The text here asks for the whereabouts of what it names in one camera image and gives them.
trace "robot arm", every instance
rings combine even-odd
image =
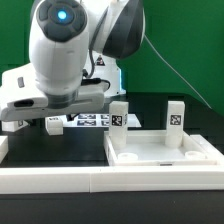
[[[82,85],[88,52],[128,57],[145,26],[141,0],[36,0],[31,21],[31,64],[3,74],[3,121],[101,109],[104,87]]]

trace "green wall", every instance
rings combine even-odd
[[[0,73],[27,63],[33,0],[1,3]],[[144,0],[146,35],[160,54],[224,115],[224,1]],[[178,92],[197,98],[152,51],[118,62],[128,92]]]

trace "black surface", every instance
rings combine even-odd
[[[224,152],[224,117],[188,95],[129,93],[111,100],[128,101],[129,113],[151,130],[165,129],[168,100],[182,100],[185,131],[201,134]],[[99,113],[108,108],[105,104]],[[65,128],[63,136],[48,136],[44,120],[36,120],[9,134],[10,151],[1,167],[107,166],[104,130]],[[221,224],[224,191],[0,195],[0,217],[3,224]]]

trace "white plastic tray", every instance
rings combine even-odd
[[[224,156],[200,135],[183,134],[179,148],[165,145],[166,131],[128,131],[125,148],[113,146],[105,132],[104,148],[110,166],[221,165]]]

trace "white block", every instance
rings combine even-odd
[[[185,104],[182,101],[169,101],[167,111],[167,136],[165,145],[178,148],[182,144]]]
[[[63,135],[63,121],[59,117],[46,117],[45,127],[49,135]]]
[[[115,167],[93,172],[90,192],[223,189],[223,167]]]
[[[8,137],[0,136],[0,163],[2,162],[8,151]]]
[[[2,131],[15,132],[28,125],[26,121],[2,121]]]
[[[91,168],[2,168],[0,194],[89,192]]]
[[[126,146],[128,129],[128,102],[113,101],[109,106],[109,136],[117,148]]]

